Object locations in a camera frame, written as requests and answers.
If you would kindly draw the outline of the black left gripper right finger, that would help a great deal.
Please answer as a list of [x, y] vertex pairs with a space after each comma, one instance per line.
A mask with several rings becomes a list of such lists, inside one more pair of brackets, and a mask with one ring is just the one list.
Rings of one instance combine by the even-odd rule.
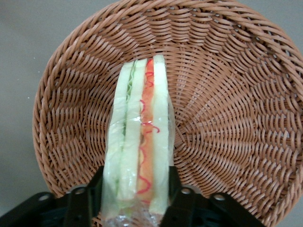
[[169, 168], [168, 206], [161, 227], [262, 227], [255, 218], [230, 195], [222, 192], [209, 198], [183, 186], [177, 168]]

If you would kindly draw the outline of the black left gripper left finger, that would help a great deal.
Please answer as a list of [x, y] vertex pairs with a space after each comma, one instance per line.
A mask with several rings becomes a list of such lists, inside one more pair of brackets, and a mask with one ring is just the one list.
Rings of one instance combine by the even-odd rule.
[[37, 193], [5, 213], [2, 227], [90, 227], [101, 207], [103, 166], [87, 185], [78, 185], [63, 197]]

